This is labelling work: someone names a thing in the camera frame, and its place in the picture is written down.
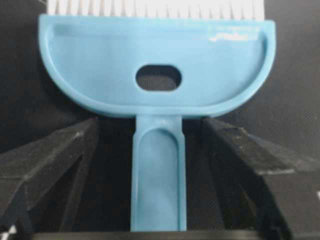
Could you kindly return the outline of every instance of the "brush handle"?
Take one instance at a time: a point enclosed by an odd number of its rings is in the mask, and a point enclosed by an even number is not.
[[[131,231],[186,231],[186,159],[181,116],[137,116]]]

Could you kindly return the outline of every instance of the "white bristle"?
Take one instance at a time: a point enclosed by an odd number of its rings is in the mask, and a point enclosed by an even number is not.
[[[232,12],[232,17],[235,20],[241,20],[241,18],[242,18],[241,1],[239,1],[239,0],[231,0],[231,12]]]
[[[201,17],[203,19],[209,19],[210,18],[209,1],[208,0],[200,0],[199,3],[200,3]]]
[[[215,20],[219,20],[221,17],[221,10],[220,10],[220,0],[212,0],[209,3],[211,17]]]
[[[231,4],[230,0],[220,0],[221,14],[224,20],[231,19]]]
[[[73,16],[78,15],[79,5],[80,5],[79,0],[71,0],[70,1],[70,11],[69,12],[71,15],[73,15]]]
[[[264,0],[255,0],[253,3],[255,20],[263,21],[265,19]]]
[[[147,0],[135,0],[135,11],[137,17],[144,18],[147,11]]]
[[[103,16],[109,17],[112,10],[112,0],[102,0],[103,1]]]
[[[114,15],[117,17],[120,17],[122,13],[122,0],[115,0],[113,2],[113,7],[114,7]]]
[[[80,0],[80,14],[87,16],[90,9],[90,0]]]
[[[55,15],[56,14],[56,7],[57,7],[57,0],[49,0],[47,2],[47,13],[49,15]]]
[[[167,0],[157,0],[156,8],[159,18],[167,17]]]
[[[200,18],[199,0],[189,0],[189,10],[190,10],[191,18],[193,19]]]
[[[124,15],[127,17],[132,17],[135,12],[135,1],[134,0],[124,0]]]
[[[68,10],[68,0],[58,0],[59,15],[66,15]]]
[[[156,1],[157,0],[148,0],[147,1],[147,6],[146,6],[146,10],[147,10],[147,16],[148,18],[155,18],[157,16],[157,6],[156,6]]]
[[[92,2],[92,15],[99,16],[101,9],[101,0],[93,0]]]
[[[175,19],[179,16],[179,2],[177,0],[171,0],[167,3],[169,18]]]
[[[253,0],[243,0],[243,18],[245,20],[252,20],[254,17],[254,5]]]
[[[48,15],[265,19],[264,0],[47,0]]]
[[[186,0],[178,0],[180,18],[186,19],[189,17],[189,5]]]

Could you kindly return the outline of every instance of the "bristle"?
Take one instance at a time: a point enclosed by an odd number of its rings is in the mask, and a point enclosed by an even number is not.
[[[47,0],[49,15],[265,19],[264,0]]]

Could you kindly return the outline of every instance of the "oval hole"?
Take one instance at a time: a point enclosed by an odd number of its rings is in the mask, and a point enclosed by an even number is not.
[[[173,91],[181,84],[181,73],[170,65],[146,65],[136,74],[139,87],[147,91]]]

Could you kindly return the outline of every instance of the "blue plastic brush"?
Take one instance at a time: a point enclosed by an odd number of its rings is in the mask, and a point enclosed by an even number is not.
[[[266,80],[276,30],[263,0],[48,0],[43,62],[73,101],[134,118],[131,230],[187,229],[183,118],[217,117]],[[173,91],[137,84],[144,66],[171,66]]]

